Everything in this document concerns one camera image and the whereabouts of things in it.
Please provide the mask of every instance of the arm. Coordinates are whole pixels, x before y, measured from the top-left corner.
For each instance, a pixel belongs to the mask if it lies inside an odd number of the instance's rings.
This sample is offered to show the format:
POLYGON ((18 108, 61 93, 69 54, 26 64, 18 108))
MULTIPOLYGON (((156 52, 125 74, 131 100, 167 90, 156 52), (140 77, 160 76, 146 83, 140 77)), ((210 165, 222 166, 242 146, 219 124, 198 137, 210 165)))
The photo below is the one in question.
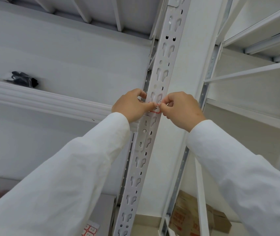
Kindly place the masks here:
POLYGON ((0 199, 0 235, 81 233, 102 191, 112 162, 130 137, 129 122, 154 103, 141 90, 123 95, 101 123, 67 143, 0 199))
POLYGON ((170 94, 160 108, 190 132, 187 146, 213 176, 250 235, 280 235, 280 171, 205 120, 191 95, 170 94))

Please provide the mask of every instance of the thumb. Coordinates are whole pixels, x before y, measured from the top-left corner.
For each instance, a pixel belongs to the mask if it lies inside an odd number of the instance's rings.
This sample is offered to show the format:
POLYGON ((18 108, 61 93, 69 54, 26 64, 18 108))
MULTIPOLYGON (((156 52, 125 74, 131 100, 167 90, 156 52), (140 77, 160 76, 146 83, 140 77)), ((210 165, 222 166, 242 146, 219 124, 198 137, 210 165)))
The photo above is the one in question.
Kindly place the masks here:
POLYGON ((154 102, 142 103, 145 112, 153 111, 158 105, 154 102))
POLYGON ((161 103, 160 110, 164 116, 167 116, 171 111, 171 107, 167 106, 165 103, 161 103))

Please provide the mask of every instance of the perforated steel post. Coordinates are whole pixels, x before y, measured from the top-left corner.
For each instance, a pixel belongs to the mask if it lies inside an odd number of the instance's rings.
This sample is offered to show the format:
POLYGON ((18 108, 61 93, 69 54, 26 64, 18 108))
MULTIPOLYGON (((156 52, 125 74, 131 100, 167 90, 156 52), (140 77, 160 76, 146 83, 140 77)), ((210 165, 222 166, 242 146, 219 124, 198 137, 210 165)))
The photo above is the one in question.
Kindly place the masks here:
MULTIPOLYGON (((146 102, 159 103, 166 96, 191 0, 169 0, 153 62, 146 102)), ((114 236, 129 236, 160 122, 161 114, 147 113, 134 136, 125 190, 114 236)))

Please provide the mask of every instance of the black object on shelf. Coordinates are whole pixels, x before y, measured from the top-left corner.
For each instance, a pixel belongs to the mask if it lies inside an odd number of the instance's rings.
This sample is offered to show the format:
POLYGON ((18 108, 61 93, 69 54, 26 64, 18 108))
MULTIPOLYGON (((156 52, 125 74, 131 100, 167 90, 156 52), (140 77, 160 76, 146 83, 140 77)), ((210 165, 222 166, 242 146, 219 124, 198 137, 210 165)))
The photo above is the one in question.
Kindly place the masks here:
POLYGON ((19 73, 17 71, 13 71, 11 78, 12 78, 12 80, 5 79, 5 81, 7 81, 9 83, 14 83, 14 84, 17 84, 17 85, 31 87, 31 88, 35 88, 38 85, 37 79, 35 79, 35 78, 33 78, 33 77, 29 76, 28 74, 25 74, 23 72, 19 73))

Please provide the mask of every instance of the white sleeve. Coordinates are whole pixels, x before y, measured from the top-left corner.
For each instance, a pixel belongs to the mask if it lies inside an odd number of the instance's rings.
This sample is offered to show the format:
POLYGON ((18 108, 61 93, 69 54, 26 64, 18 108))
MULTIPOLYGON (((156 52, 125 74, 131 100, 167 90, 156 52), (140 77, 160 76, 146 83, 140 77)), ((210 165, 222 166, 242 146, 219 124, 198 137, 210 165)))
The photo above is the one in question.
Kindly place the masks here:
POLYGON ((129 137, 126 117, 112 113, 67 143, 0 199, 0 235, 81 235, 129 137))
POLYGON ((280 235, 280 171, 211 120, 193 128, 187 146, 250 235, 280 235))

